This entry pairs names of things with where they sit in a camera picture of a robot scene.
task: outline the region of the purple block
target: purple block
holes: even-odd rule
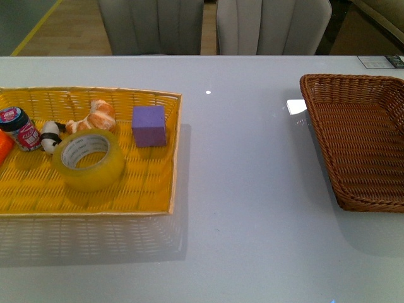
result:
[[[135,106],[132,132],[137,147],[165,146],[164,106]]]

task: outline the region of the croissant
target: croissant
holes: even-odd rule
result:
[[[70,120],[66,123],[66,131],[73,134],[90,128],[114,131],[116,126],[115,110],[104,100],[92,100],[90,113],[80,121]]]

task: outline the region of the small jar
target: small jar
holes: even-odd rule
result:
[[[20,150],[29,152],[40,148],[40,133],[27,113],[19,107],[0,110],[0,129],[4,131]]]

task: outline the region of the yellow woven basket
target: yellow woven basket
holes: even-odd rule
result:
[[[125,156],[119,181],[95,193],[80,193],[64,184],[51,156],[17,146],[0,167],[0,217],[162,215],[174,209],[181,94],[125,88],[0,88],[0,109],[21,107],[41,130],[46,121],[81,120],[90,101],[103,99],[116,111],[114,134]],[[167,146],[137,148],[132,134],[134,106],[163,105]]]

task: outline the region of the table surface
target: table surface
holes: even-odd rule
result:
[[[404,78],[357,57],[0,57],[0,86],[183,94],[174,214],[0,220],[0,302],[404,302],[404,216],[338,207],[287,108],[307,73]]]

